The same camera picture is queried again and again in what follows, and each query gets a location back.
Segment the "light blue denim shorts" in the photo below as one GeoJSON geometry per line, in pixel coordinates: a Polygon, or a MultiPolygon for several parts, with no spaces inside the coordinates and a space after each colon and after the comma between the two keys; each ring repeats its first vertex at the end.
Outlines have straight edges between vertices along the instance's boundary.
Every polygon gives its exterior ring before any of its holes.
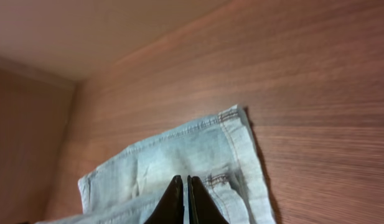
{"type": "Polygon", "coordinates": [[[197,176],[229,223],[274,223],[265,177],[239,106],[128,146],[78,181],[83,212],[64,223],[144,223],[176,175],[197,176]]]}

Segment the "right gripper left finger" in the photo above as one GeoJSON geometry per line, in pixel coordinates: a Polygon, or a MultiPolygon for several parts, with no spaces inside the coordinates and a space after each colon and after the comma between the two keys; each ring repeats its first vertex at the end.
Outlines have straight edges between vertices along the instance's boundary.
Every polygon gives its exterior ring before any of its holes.
{"type": "Polygon", "coordinates": [[[175,175],[145,224],[183,224],[184,193],[181,176],[175,175]]]}

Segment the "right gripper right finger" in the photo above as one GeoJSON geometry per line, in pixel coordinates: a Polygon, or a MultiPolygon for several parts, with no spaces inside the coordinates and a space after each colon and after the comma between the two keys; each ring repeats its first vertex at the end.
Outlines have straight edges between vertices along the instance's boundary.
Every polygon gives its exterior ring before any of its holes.
{"type": "Polygon", "coordinates": [[[187,185],[191,224],[228,224],[199,177],[189,175],[187,185]]]}

